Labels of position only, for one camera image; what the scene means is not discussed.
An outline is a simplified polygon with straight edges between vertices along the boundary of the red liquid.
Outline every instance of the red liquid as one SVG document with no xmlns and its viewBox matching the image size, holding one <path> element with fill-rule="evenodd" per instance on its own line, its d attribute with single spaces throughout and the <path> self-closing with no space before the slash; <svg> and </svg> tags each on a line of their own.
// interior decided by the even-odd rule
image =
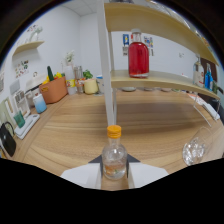
<svg viewBox="0 0 224 224">
<path fill-rule="evenodd" d="M 128 48 L 129 76 L 147 78 L 149 73 L 149 50 L 142 42 L 133 42 Z"/>
</svg>

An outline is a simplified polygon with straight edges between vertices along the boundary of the wooden table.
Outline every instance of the wooden table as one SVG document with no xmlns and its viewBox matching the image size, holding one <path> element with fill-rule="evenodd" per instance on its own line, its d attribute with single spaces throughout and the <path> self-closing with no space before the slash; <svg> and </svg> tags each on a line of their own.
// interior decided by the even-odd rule
<svg viewBox="0 0 224 224">
<path fill-rule="evenodd" d="M 186 167 L 182 159 L 184 144 L 201 126 L 213 133 L 214 144 L 203 161 L 222 157 L 224 129 L 208 112 L 193 108 L 186 93 L 117 91 L 117 124 L 122 127 L 121 143 L 142 163 L 161 167 L 171 174 Z M 13 160 L 35 165 L 60 176 L 63 171 L 87 164 L 99 156 L 107 143 L 107 117 L 104 96 L 66 95 L 48 104 L 40 119 L 20 140 Z M 102 179 L 103 190 L 128 189 L 127 177 L 119 181 Z"/>
</svg>

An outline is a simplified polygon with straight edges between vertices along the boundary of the orange bottle cap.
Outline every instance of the orange bottle cap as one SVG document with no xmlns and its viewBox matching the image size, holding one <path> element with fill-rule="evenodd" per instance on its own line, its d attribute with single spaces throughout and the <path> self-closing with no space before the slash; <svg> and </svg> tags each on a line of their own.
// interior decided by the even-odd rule
<svg viewBox="0 0 224 224">
<path fill-rule="evenodd" d="M 107 127 L 107 136 L 109 138 L 120 138 L 121 137 L 121 127 L 119 125 L 110 125 Z"/>
</svg>

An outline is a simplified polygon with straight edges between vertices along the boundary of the shelf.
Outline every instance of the shelf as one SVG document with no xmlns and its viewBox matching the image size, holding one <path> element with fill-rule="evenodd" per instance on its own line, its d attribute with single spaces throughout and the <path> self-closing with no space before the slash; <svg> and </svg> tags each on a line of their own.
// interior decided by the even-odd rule
<svg viewBox="0 0 224 224">
<path fill-rule="evenodd" d="M 166 72 L 150 71 L 148 78 L 139 79 L 130 78 L 128 70 L 113 70 L 111 71 L 111 86 L 112 88 L 161 87 L 181 89 L 201 93 L 220 100 L 215 93 L 194 85 L 192 79 Z"/>
<path fill-rule="evenodd" d="M 131 31 L 139 28 L 148 33 L 174 41 L 217 65 L 213 54 L 187 26 L 155 9 L 127 3 L 105 3 L 108 32 Z"/>
<path fill-rule="evenodd" d="M 39 47 L 41 44 L 43 44 L 44 41 L 34 41 L 31 43 L 27 43 L 27 44 L 22 44 L 20 46 L 18 46 L 13 54 L 13 56 L 15 54 L 18 54 L 20 52 L 26 51 L 26 50 L 30 50 L 30 49 L 35 49 L 37 47 Z"/>
</svg>

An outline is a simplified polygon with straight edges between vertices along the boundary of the red liquid bottle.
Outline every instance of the red liquid bottle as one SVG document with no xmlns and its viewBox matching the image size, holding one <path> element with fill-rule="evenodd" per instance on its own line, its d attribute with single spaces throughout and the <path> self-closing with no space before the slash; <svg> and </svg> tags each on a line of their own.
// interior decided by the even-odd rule
<svg viewBox="0 0 224 224">
<path fill-rule="evenodd" d="M 149 50 L 141 42 L 141 31 L 133 29 L 133 43 L 128 48 L 129 76 L 131 78 L 147 78 L 149 75 Z"/>
</svg>

